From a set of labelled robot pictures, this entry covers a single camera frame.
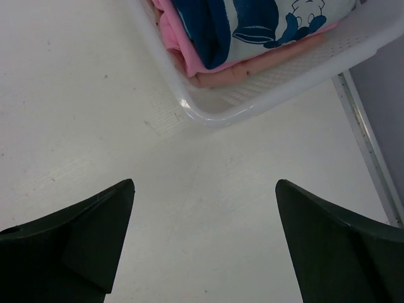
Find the navy blue printed t-shirt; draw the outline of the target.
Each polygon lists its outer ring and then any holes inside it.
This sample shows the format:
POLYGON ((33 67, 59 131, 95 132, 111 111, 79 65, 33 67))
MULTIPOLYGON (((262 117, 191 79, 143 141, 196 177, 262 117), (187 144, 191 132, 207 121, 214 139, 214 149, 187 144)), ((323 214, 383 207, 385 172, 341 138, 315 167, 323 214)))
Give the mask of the navy blue printed t-shirt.
POLYGON ((235 62, 317 34, 349 15, 355 1, 174 1, 196 51, 190 75, 235 62))

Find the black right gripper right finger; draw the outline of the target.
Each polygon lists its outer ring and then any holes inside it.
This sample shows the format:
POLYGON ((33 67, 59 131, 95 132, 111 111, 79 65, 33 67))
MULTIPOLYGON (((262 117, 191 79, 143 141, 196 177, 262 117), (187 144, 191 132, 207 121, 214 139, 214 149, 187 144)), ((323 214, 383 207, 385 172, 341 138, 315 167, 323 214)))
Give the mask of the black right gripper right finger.
POLYGON ((403 229, 288 180, 275 194, 304 302, 403 302, 403 229))

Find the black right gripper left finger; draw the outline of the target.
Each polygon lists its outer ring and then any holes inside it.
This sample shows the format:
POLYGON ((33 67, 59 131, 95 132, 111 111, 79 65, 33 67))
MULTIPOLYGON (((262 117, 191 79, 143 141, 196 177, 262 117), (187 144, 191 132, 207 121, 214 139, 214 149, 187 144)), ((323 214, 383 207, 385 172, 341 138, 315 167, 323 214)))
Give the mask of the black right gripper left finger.
POLYGON ((103 302, 112 292, 134 194, 126 179, 1 231, 1 302, 103 302))

